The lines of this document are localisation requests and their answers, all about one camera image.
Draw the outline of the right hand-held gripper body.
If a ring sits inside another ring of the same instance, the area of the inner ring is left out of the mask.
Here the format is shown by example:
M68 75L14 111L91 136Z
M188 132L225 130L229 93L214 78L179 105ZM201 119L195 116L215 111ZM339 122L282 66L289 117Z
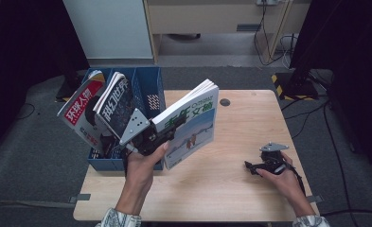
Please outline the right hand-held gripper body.
M281 151L287 148L288 146L286 145L273 142L261 147L259 150L261 151L260 157L263 161L264 169L275 175L281 174L287 166Z

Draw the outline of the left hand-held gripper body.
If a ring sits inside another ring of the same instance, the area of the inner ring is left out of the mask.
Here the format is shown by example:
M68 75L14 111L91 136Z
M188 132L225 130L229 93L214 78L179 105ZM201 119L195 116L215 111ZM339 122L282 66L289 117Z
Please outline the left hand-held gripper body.
M153 122L137 108L124 130L119 144L130 151L149 156L159 147L158 132Z

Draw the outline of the black stand with striped base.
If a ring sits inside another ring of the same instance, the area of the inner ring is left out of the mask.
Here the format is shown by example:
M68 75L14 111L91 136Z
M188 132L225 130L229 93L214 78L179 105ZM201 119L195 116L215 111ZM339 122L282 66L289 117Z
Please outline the black stand with striped base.
M281 100L317 99L318 92L308 81L312 54L305 51L296 62L296 67L289 73L275 73L272 80Z
M57 102L64 102L68 100L81 86L82 80L85 77L85 73L85 70L77 71L73 80L69 79L68 77L64 77L62 86L55 96L55 100Z

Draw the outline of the person's right hand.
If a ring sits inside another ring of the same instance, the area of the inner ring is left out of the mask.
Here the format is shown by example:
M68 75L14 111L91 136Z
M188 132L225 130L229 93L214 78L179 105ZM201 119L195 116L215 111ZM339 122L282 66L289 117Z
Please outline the person's right hand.
M306 198L295 174L287 167L279 175L275 175L261 168L257 169L257 173L264 179L273 183L280 194L287 199L293 208Z

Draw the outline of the portrait magazine with red banner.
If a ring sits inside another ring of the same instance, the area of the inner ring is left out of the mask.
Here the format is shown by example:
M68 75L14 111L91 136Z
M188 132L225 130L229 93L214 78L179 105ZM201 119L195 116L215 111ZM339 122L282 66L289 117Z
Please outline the portrait magazine with red banner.
M94 107L105 88L103 73L90 71L85 82L57 113L60 120L97 151L103 151L101 135L106 127L97 119Z

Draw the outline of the white cabinet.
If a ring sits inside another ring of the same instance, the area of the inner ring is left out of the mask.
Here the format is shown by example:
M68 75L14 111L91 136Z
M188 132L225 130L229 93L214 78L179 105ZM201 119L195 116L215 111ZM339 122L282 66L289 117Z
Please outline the white cabinet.
M63 0L88 60L151 59L143 0Z

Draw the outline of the black curtain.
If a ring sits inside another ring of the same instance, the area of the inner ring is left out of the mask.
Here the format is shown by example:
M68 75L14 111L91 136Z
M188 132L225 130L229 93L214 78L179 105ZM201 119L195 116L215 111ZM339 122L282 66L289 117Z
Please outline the black curtain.
M333 72L329 95L372 164L372 0L311 0L292 67Z
M88 67L63 0L0 0L0 142L32 85L64 75L73 91Z

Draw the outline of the person's left hand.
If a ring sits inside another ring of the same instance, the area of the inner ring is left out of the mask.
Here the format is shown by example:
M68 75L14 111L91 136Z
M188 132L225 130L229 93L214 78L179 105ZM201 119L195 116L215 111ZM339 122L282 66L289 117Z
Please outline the person's left hand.
M151 155L143 156L131 153L128 158L128 168L125 186L133 193L148 192L153 181L153 169L167 152L169 142L159 146Z

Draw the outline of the dark magazine with orange figure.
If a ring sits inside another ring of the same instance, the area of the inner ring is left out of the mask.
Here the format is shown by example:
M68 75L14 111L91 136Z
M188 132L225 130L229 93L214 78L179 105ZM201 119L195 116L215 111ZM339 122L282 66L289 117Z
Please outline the dark magazine with orange figure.
M120 139L135 105L131 82L120 72L115 72L115 75L115 83L103 104L99 106L96 116L117 139Z

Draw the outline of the white power strip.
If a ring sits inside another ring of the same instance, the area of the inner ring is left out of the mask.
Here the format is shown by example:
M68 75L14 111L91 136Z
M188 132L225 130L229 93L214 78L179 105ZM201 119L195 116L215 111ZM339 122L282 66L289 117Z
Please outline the white power strip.
M257 0L257 6L277 6L282 0Z

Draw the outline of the blue plastic file rack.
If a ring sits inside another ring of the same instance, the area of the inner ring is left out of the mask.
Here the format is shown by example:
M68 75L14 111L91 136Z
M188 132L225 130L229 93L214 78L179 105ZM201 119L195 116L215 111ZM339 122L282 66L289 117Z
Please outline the blue plastic file rack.
M147 118L154 118L166 109L163 82L159 67L94 67L90 68L86 75L97 69L103 73L107 81L111 79L114 72L124 74L132 85L135 107ZM98 155L92 148L88 161L96 171L124 170L119 148L114 148L109 155L104 155L103 157Z

